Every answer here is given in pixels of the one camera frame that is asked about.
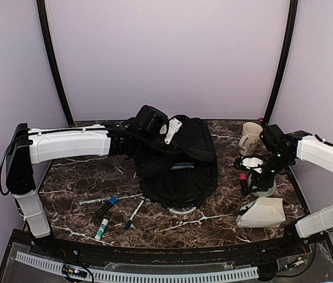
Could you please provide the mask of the dog picture book Bark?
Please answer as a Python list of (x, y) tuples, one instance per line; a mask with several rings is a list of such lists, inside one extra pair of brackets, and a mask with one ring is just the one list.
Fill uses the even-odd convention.
[(172, 170), (179, 170), (179, 169), (192, 169), (194, 168), (193, 162), (178, 162), (172, 166)]

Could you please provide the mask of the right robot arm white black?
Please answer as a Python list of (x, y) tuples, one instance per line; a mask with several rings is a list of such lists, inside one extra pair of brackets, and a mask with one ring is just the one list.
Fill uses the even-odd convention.
[(308, 205), (316, 211), (297, 221), (278, 250), (290, 256), (301, 246), (301, 238), (333, 230), (333, 144), (303, 130), (283, 133), (277, 125), (260, 134), (271, 155), (249, 172), (251, 193), (269, 196), (275, 192), (275, 176), (289, 166), (294, 170)]

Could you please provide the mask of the black student backpack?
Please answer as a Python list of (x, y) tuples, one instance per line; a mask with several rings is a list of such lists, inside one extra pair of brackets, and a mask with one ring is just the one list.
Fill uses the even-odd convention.
[[(134, 161), (140, 189), (145, 198), (165, 208), (199, 207), (217, 189), (217, 154), (205, 121), (185, 115), (167, 149), (184, 149), (183, 154), (163, 154), (141, 147)], [(192, 169), (172, 170), (178, 162), (193, 162)]]

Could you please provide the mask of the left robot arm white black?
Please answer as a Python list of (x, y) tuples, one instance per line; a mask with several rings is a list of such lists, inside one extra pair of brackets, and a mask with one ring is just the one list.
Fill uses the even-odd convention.
[(33, 166), (55, 159), (80, 156), (131, 155), (144, 146), (157, 153), (182, 153), (181, 146), (171, 144), (182, 124), (161, 121), (141, 127), (133, 119), (109, 121), (85, 127), (31, 129), (26, 123), (17, 125), (0, 164), (0, 190), (11, 194), (19, 204), (37, 246), (48, 257), (61, 252), (60, 243), (52, 237), (34, 180)]

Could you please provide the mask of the white paper tissue pack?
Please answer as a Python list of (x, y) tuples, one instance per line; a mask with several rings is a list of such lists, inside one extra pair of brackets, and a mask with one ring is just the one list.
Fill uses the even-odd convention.
[(278, 228), (286, 221), (282, 198), (258, 197), (240, 208), (236, 224), (242, 228)]

